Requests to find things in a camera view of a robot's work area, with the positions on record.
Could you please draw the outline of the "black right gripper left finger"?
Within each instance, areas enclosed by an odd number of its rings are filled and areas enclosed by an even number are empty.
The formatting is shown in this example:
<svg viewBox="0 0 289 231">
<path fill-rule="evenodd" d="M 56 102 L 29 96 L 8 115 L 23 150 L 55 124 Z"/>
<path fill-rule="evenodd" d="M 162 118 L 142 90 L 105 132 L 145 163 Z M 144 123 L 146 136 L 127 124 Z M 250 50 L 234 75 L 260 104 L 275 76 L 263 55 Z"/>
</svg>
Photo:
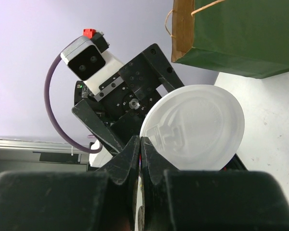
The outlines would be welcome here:
<svg viewBox="0 0 289 231">
<path fill-rule="evenodd" d="M 140 137 L 133 136 L 122 152 L 96 173 L 104 176 L 94 201 L 95 231 L 135 230 Z"/>
</svg>

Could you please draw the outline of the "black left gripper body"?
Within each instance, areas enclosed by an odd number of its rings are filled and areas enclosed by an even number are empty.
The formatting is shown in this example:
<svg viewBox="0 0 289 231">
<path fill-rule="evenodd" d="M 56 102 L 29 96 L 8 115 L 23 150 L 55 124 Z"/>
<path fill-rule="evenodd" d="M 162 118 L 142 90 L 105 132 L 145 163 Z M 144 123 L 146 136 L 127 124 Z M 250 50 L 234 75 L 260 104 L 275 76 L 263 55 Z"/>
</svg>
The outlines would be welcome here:
<svg viewBox="0 0 289 231">
<path fill-rule="evenodd" d="M 158 73 L 173 68 L 153 43 L 104 82 L 97 95 L 85 100 L 115 135 L 137 135 L 150 109 L 161 99 Z"/>
</svg>

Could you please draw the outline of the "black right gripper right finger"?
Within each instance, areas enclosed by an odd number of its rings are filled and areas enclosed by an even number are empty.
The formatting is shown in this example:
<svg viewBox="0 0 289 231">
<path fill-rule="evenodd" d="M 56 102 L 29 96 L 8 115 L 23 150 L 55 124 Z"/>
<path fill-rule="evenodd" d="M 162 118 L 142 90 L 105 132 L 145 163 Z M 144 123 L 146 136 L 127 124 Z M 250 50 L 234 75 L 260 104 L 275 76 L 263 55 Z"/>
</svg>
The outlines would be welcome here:
<svg viewBox="0 0 289 231">
<path fill-rule="evenodd" d="M 140 142 L 143 228 L 145 231 L 172 231 L 164 171 L 177 168 L 165 159 L 148 137 Z"/>
</svg>

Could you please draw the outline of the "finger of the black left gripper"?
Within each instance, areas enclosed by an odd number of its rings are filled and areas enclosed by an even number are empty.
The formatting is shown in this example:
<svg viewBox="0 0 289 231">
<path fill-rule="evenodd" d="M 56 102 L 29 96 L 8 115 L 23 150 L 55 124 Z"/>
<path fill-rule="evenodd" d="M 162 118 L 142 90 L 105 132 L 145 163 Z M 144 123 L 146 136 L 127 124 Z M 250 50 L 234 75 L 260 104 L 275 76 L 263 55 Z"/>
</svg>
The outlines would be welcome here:
<svg viewBox="0 0 289 231">
<path fill-rule="evenodd" d="M 110 153 L 118 154 L 123 150 L 123 142 L 103 123 L 85 100 L 76 104 L 72 113 Z"/>
<path fill-rule="evenodd" d="M 168 93 L 178 88 L 184 87 L 183 82 L 177 76 L 173 68 L 162 69 L 158 73 L 158 80 Z"/>
</svg>

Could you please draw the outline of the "translucent plastic lid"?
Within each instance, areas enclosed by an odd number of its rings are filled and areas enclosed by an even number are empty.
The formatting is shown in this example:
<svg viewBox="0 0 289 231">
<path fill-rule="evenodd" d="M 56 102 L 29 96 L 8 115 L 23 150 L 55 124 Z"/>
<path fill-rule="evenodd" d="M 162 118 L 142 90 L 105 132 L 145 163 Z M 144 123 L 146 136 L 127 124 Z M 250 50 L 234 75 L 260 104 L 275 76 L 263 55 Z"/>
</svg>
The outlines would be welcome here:
<svg viewBox="0 0 289 231">
<path fill-rule="evenodd" d="M 244 135 L 243 109 L 230 92 L 189 85 L 163 96 L 146 115 L 140 137 L 180 170 L 216 171 L 236 154 Z"/>
</svg>

